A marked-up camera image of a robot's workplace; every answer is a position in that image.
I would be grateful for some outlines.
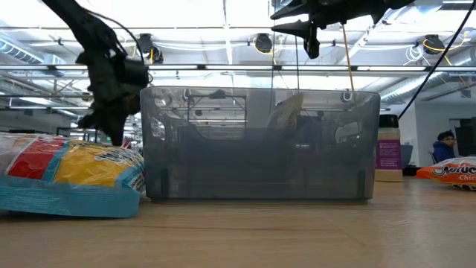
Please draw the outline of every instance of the white bottle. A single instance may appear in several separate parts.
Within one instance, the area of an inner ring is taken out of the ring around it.
[[[375,180],[403,182],[400,129],[396,115],[380,115]]]

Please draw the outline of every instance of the purple label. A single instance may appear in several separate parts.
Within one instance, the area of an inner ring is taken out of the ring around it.
[[[399,140],[383,140],[377,142],[376,168],[383,170],[402,169]]]

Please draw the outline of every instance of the chip bag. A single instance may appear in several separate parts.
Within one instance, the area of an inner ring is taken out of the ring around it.
[[[465,190],[476,190],[476,157],[448,159],[431,167],[423,167],[416,172],[416,177],[433,179]]]
[[[0,209],[131,217],[144,190],[133,151],[38,134],[0,134]]]

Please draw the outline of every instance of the fluorescent light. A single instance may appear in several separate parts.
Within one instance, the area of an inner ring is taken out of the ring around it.
[[[197,122],[197,123],[222,123],[222,122],[231,122],[231,123],[244,123],[246,120],[234,120],[234,119],[220,119],[220,120],[213,120],[213,119],[205,119],[205,120],[195,120],[192,119],[190,122]]]
[[[80,70],[80,71],[87,71],[88,66],[82,65],[63,65],[63,66],[54,66],[57,70]]]
[[[28,102],[36,103],[36,104],[42,104],[42,105],[48,105],[48,104],[54,103],[44,98],[20,98],[20,100],[22,101],[24,100],[24,101],[28,101]]]
[[[347,66],[299,66],[299,71],[347,71]],[[283,71],[297,71],[297,66],[283,66]]]
[[[451,0],[451,1],[443,1],[443,4],[471,4],[472,0]]]
[[[207,70],[272,70],[272,66],[205,66]]]
[[[65,114],[65,115],[78,116],[77,114],[74,114],[74,113],[72,113],[72,112],[65,111],[65,110],[60,110],[60,109],[59,109],[58,112],[61,112],[61,113]]]
[[[89,109],[89,107],[75,107],[75,106],[67,106],[67,107],[51,107],[52,109]]]
[[[0,65],[0,70],[3,70],[3,71],[16,71],[16,70],[44,71],[44,70],[48,70],[48,67],[43,66],[43,65],[30,65],[30,66],[25,66],[25,65]]]
[[[196,65],[151,65],[149,70],[196,70]]]
[[[476,67],[444,66],[444,67],[437,67],[437,71],[476,71]]]
[[[46,109],[44,106],[10,106],[10,109]]]
[[[425,66],[359,66],[358,71],[424,71]]]

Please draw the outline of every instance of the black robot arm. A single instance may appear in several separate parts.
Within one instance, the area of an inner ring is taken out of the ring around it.
[[[327,25],[360,16],[371,15],[376,24],[389,8],[399,9],[415,0],[292,0],[281,10],[271,16],[271,19],[282,19],[289,16],[308,14],[306,22],[276,25],[273,31],[291,34],[304,39],[304,49],[311,59],[319,57],[318,28],[325,29]]]
[[[88,66],[93,113],[79,127],[95,127],[118,146],[123,141],[127,116],[140,111],[138,93],[149,82],[144,62],[127,58],[115,32],[75,0],[43,0],[71,29],[84,48],[76,63]]]

